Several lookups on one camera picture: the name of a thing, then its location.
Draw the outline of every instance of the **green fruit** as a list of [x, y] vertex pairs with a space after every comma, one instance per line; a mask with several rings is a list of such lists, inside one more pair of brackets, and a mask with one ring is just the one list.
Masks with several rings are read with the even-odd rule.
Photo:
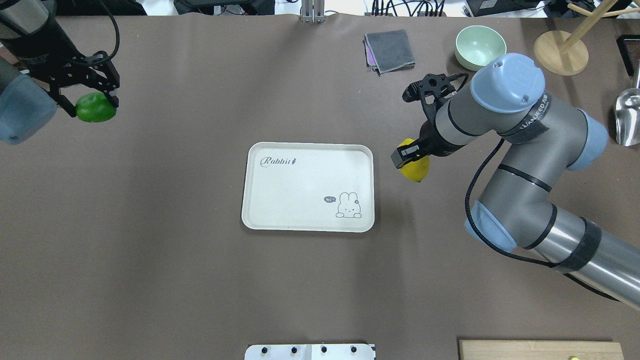
[[76, 115], [85, 122], [103, 122], [116, 115], [116, 108], [103, 93], [93, 92], [78, 99]]

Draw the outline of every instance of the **silver scoop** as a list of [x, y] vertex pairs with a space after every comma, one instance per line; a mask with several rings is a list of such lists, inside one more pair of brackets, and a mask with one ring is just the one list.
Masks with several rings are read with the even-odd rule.
[[636, 87], [623, 91], [616, 101], [616, 142], [631, 146], [640, 143], [640, 61]]

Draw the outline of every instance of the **white label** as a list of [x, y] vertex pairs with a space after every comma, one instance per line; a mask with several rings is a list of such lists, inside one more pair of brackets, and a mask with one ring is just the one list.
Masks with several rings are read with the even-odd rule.
[[482, 4], [480, 4], [480, 9], [489, 9], [489, 8], [493, 8], [495, 6], [495, 3], [497, 3], [498, 0], [486, 0], [483, 1]]

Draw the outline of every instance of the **white metal plate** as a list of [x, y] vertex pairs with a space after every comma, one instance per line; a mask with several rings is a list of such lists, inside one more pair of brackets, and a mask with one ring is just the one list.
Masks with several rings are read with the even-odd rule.
[[375, 360], [373, 344], [252, 345], [244, 360]]
[[366, 146], [259, 142], [249, 150], [242, 220], [250, 229], [363, 233], [374, 210]]

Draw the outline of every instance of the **green bowl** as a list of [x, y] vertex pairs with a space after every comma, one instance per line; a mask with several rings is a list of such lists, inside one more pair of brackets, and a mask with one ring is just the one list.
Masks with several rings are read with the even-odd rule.
[[482, 25], [462, 29], [456, 37], [456, 59], [465, 68], [478, 71], [500, 55], [507, 44], [497, 31]]

